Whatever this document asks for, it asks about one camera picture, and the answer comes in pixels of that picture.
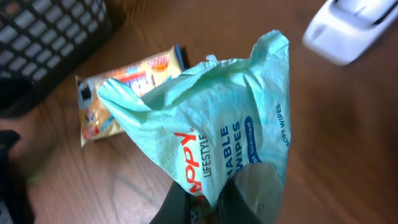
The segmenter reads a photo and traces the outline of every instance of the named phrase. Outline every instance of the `black basket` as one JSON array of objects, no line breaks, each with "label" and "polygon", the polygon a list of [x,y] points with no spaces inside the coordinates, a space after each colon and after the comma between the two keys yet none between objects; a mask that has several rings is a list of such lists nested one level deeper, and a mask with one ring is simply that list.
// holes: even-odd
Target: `black basket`
[{"label": "black basket", "polygon": [[111,27],[103,0],[0,0],[0,117],[35,106]]}]

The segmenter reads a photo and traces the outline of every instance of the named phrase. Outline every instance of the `light blue plastic wrapper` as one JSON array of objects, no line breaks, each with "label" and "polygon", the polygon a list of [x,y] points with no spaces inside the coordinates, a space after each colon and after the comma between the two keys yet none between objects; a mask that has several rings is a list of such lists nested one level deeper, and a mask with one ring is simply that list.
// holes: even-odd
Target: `light blue plastic wrapper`
[{"label": "light blue plastic wrapper", "polygon": [[98,96],[145,155],[212,207],[246,164],[272,167],[258,178],[282,192],[291,138],[289,41],[273,30],[248,59],[208,60],[142,98],[112,79]]}]

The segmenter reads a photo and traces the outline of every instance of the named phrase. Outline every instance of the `white device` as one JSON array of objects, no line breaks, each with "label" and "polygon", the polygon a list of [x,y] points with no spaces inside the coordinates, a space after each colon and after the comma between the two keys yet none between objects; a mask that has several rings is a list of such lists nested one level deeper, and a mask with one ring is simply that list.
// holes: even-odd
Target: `white device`
[{"label": "white device", "polygon": [[357,59],[398,16],[398,0],[327,0],[303,43],[337,65]]}]

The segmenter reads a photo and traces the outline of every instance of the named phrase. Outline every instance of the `snack bar wrapper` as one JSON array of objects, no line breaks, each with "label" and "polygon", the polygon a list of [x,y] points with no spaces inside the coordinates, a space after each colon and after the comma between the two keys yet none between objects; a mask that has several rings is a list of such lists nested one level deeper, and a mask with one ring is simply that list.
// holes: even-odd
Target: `snack bar wrapper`
[{"label": "snack bar wrapper", "polygon": [[166,52],[140,62],[89,78],[76,77],[81,124],[81,146],[88,140],[123,132],[109,111],[102,105],[96,91],[108,78],[125,83],[137,96],[142,96],[163,82],[181,74],[183,61],[178,45]]},{"label": "snack bar wrapper", "polygon": [[267,164],[272,170],[258,178],[282,192],[291,138],[289,41],[274,30],[248,59],[208,60],[142,98],[114,79],[98,96],[145,155],[212,207],[247,164]]}]

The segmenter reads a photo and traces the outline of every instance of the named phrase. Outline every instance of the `wooden table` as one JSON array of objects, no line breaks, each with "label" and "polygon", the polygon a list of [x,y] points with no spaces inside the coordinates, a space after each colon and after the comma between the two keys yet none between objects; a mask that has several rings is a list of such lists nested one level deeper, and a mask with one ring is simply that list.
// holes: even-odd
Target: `wooden table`
[{"label": "wooden table", "polygon": [[397,223],[398,29],[337,67],[302,45],[323,0],[137,1],[126,25],[34,110],[1,129],[36,223],[148,223],[172,180],[126,134],[80,148],[75,75],[118,68],[179,43],[192,65],[248,57],[262,34],[290,39],[292,145],[278,223]]}]

